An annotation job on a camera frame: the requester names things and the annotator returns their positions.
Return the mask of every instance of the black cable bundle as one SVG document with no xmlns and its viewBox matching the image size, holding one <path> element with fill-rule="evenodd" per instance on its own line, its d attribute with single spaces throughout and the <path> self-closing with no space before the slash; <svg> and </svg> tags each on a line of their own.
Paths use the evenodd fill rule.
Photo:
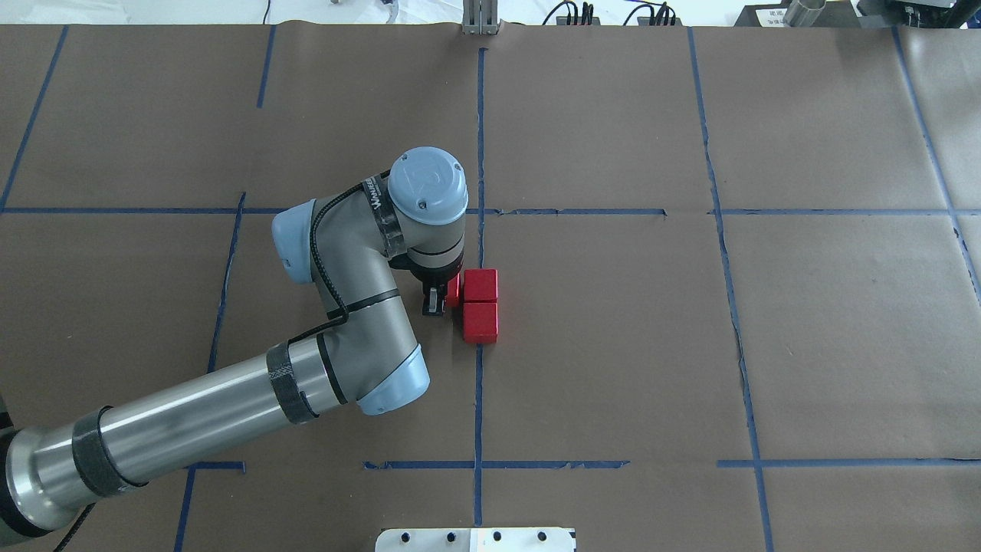
<svg viewBox="0 0 981 552">
<path fill-rule="evenodd" d="M 572 2 L 571 0 L 564 0 L 563 2 L 559 2 L 554 8 L 552 8 L 552 11 L 548 12 L 548 15 L 545 16 L 545 20 L 542 22 L 542 25 L 548 25 L 548 20 L 550 20 L 551 17 L 555 15 L 555 12 L 559 11 L 559 9 L 562 6 L 565 6 L 566 9 L 566 16 L 565 16 L 566 26 L 593 24 L 593 12 L 595 12 L 596 10 L 596 6 L 594 4 L 590 4 L 589 2 L 583 2 L 583 15 L 582 17 L 580 17 L 579 6 L 577 6 L 576 3 Z"/>
<path fill-rule="evenodd" d="M 678 14 L 675 13 L 674 8 L 668 6 L 667 2 L 641 2 L 641 5 L 634 8 L 630 15 L 627 16 L 627 19 L 623 22 L 623 27 L 626 27 L 630 19 L 634 17 L 634 14 L 643 8 L 650 10 L 650 18 L 647 19 L 647 25 L 650 27 L 673 27 L 678 21 Z"/>
</svg>

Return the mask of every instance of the white label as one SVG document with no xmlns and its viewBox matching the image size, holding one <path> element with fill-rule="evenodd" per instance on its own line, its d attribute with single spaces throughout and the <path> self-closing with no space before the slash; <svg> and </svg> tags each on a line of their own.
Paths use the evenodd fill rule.
<svg viewBox="0 0 981 552">
<path fill-rule="evenodd" d="M 756 10 L 756 18 L 759 20 L 761 27 L 789 27 L 789 25 L 784 23 L 784 16 L 786 15 L 787 10 L 784 8 L 779 10 Z"/>
</svg>

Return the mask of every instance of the blue tape line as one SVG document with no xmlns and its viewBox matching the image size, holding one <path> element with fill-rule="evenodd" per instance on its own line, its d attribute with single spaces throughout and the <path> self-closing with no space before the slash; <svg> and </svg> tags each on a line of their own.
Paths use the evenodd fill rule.
<svg viewBox="0 0 981 552">
<path fill-rule="evenodd" d="M 487 48 L 477 52 L 477 259 L 484 268 L 484 54 Z"/>
<path fill-rule="evenodd" d="M 238 198 L 238 209 L 235 214 L 235 225 L 232 229 L 232 242 L 229 244 L 229 258 L 225 262 L 225 280 L 222 282 L 222 295 L 218 300 L 218 315 L 215 317 L 215 332 L 211 336 L 211 353 L 208 355 L 208 373 L 215 371 L 218 362 L 218 339 L 225 322 L 225 305 L 229 298 L 229 279 L 232 276 L 232 262 L 235 259 L 235 249 L 238 246 L 238 229 L 242 225 L 242 207 L 245 204 L 245 192 Z"/>
<path fill-rule="evenodd" d="M 248 207 L 242 212 L 247 215 L 278 215 L 287 209 L 289 207 Z"/>
<path fill-rule="evenodd" d="M 958 458 L 824 458 L 801 460 L 762 460 L 764 468 L 929 468 L 937 466 L 981 467 L 981 459 Z M 752 460 L 720 460 L 719 468 L 753 468 Z"/>
<path fill-rule="evenodd" d="M 0 195 L 0 212 L 7 206 L 7 199 L 10 197 L 10 190 L 14 187 L 14 180 L 17 178 L 17 170 L 21 167 L 21 160 L 24 158 L 24 151 L 27 149 L 27 141 L 30 133 L 34 130 L 34 122 L 37 120 L 37 113 L 41 110 L 41 102 L 44 101 L 44 94 L 48 91 L 51 84 L 51 76 L 55 73 L 55 66 L 58 65 L 58 58 L 61 56 L 62 47 L 65 46 L 65 38 L 68 36 L 68 26 L 62 26 L 61 36 L 58 37 L 58 45 L 55 46 L 55 53 L 51 56 L 51 63 L 48 65 L 48 72 L 44 75 L 44 82 L 41 83 L 41 90 L 37 93 L 34 100 L 34 108 L 30 111 L 30 118 L 27 119 L 27 128 L 24 130 L 24 137 L 21 138 L 21 146 L 17 148 L 17 155 L 14 157 L 14 164 L 10 168 L 10 175 L 7 177 L 7 186 Z"/>
<path fill-rule="evenodd" d="M 276 215 L 288 207 L 245 207 L 242 214 L 246 215 Z M 10 214 L 124 214 L 124 215 L 234 215 L 238 210 L 231 207 L 8 207 L 4 210 Z M 468 215 L 480 214 L 481 210 L 472 207 L 467 209 Z M 664 209 L 604 209 L 604 208 L 575 208 L 575 209 L 536 209 L 518 208 L 510 211 L 503 209 L 485 208 L 488 215 L 626 215 L 667 216 Z M 978 216 L 981 209 L 955 209 L 958 216 Z M 705 214 L 713 215 L 715 211 Z M 868 216 L 947 216 L 945 209 L 722 209 L 722 214 L 729 215 L 868 215 Z"/>
<path fill-rule="evenodd" d="M 273 61 L 273 43 L 276 41 L 276 26 L 269 26 L 269 42 L 266 44 L 266 63 L 262 66 L 262 81 L 259 83 L 259 99 L 255 106 L 262 109 L 263 102 L 266 101 L 266 80 L 269 78 L 269 64 Z"/>
<path fill-rule="evenodd" d="M 484 523 L 484 346 L 477 346 L 474 402 L 474 527 Z"/>
<path fill-rule="evenodd" d="M 187 515 L 190 513 L 190 496 L 194 492 L 194 474 L 197 469 L 191 466 L 187 469 L 187 482 L 184 484 L 184 498 L 181 502 L 181 518 L 178 520 L 178 534 L 174 539 L 174 552 L 183 550 L 183 536 L 187 530 Z"/>
<path fill-rule="evenodd" d="M 472 460 L 409 460 L 384 462 L 373 464 L 371 462 L 362 463 L 365 469 L 473 469 Z"/>
<path fill-rule="evenodd" d="M 186 469 L 233 469 L 245 473 L 245 462 L 195 462 Z"/>
<path fill-rule="evenodd" d="M 664 209 L 486 209 L 496 215 L 659 215 L 667 216 Z"/>
<path fill-rule="evenodd" d="M 11 207 L 7 213 L 51 215 L 233 215 L 227 207 Z"/>
<path fill-rule="evenodd" d="M 485 469 L 620 469 L 629 460 L 487 460 Z"/>
<path fill-rule="evenodd" d="M 729 251 L 726 249 L 725 227 L 722 220 L 722 206 L 719 200 L 719 187 L 715 178 L 715 168 L 712 167 L 712 157 L 708 151 L 708 123 L 705 118 L 705 100 L 701 91 L 701 76 L 698 73 L 698 55 L 695 47 L 695 33 L 688 28 L 688 45 L 692 57 L 692 76 L 695 80 L 695 94 L 698 100 L 698 117 L 701 119 L 701 141 L 705 148 L 705 167 L 708 179 L 712 184 L 712 206 L 715 216 L 715 228 L 719 235 L 719 251 L 722 254 L 722 271 L 726 278 L 726 295 L 729 300 L 729 316 L 732 319 L 733 331 L 736 334 L 736 347 L 739 351 L 739 370 L 743 377 L 743 404 L 746 407 L 747 427 L 749 428 L 749 445 L 752 449 L 754 462 L 753 472 L 756 477 L 756 495 L 759 500 L 759 516 L 763 524 L 763 541 L 766 552 L 773 552 L 773 531 L 770 528 L 770 508 L 766 501 L 766 486 L 763 481 L 763 468 L 759 463 L 759 440 L 756 436 L 756 420 L 752 408 L 752 394 L 749 391 L 749 373 L 746 368 L 746 352 L 743 348 L 743 331 L 740 328 L 739 311 L 736 307 L 736 291 L 733 287 L 732 271 L 729 267 Z"/>
<path fill-rule="evenodd" d="M 903 81 L 906 84 L 906 90 L 909 92 L 909 99 L 913 102 L 916 122 L 919 123 L 920 132 L 923 133 L 926 150 L 930 155 L 930 163 L 933 164 L 933 171 L 937 175 L 937 182 L 940 183 L 940 191 L 944 196 L 944 204 L 947 206 L 947 212 L 951 215 L 951 223 L 954 225 L 954 235 L 957 238 L 957 244 L 960 245 L 960 255 L 964 257 L 964 264 L 967 266 L 967 275 L 971 280 L 971 286 L 974 288 L 974 297 L 978 301 L 978 304 L 981 304 L 981 283 L 978 282 L 978 274 L 974 269 L 974 261 L 971 260 L 971 254 L 967 250 L 964 233 L 960 230 L 960 223 L 957 221 L 954 202 L 951 200 L 951 192 L 947 187 L 947 179 L 944 177 L 944 171 L 940 167 L 940 160 L 937 158 L 937 151 L 933 146 L 933 140 L 930 138 L 930 131 L 926 128 L 926 120 L 923 119 L 923 111 L 920 109 L 919 98 L 916 96 L 916 90 L 913 88 L 913 81 L 909 77 L 906 55 L 903 52 L 903 43 L 900 40 L 900 30 L 896 27 L 893 27 L 893 42 L 896 44 L 896 53 L 900 57 L 900 69 L 903 72 Z"/>
<path fill-rule="evenodd" d="M 947 215 L 944 209 L 722 209 L 723 215 L 868 215 L 934 216 Z"/>
<path fill-rule="evenodd" d="M 481 469 L 620 469 L 629 460 L 485 460 Z M 364 469 L 474 469 L 470 460 L 410 460 L 362 463 Z"/>
<path fill-rule="evenodd" d="M 487 48 L 477 52 L 477 258 L 484 268 L 484 60 Z M 474 527 L 484 524 L 484 346 L 477 346 L 474 384 Z"/>
</svg>

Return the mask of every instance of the red cube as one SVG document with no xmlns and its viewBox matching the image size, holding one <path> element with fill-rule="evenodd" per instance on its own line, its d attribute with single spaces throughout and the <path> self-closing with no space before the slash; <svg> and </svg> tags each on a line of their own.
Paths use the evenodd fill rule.
<svg viewBox="0 0 981 552">
<path fill-rule="evenodd" d="M 464 303 L 497 303 L 497 269 L 464 270 L 463 301 Z"/>
<path fill-rule="evenodd" d="M 446 282 L 446 308 L 457 308 L 460 306 L 460 275 L 453 276 L 453 279 Z"/>
<path fill-rule="evenodd" d="M 497 343 L 497 303 L 463 304 L 463 341 Z"/>
</svg>

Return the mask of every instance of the metal cylinder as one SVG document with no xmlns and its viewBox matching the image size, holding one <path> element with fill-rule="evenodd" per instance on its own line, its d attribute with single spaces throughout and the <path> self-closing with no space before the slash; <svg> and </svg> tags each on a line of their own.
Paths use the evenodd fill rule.
<svg viewBox="0 0 981 552">
<path fill-rule="evenodd" d="M 0 395 L 0 435 L 14 430 L 14 422 L 7 414 L 7 405 L 3 402 L 3 395 Z"/>
<path fill-rule="evenodd" d="M 792 0 L 784 15 L 784 23 L 791 27 L 810 27 L 824 10 L 826 0 Z"/>
<path fill-rule="evenodd" d="M 111 409 L 101 427 L 120 475 L 145 482 L 288 425 L 259 356 Z"/>
</svg>

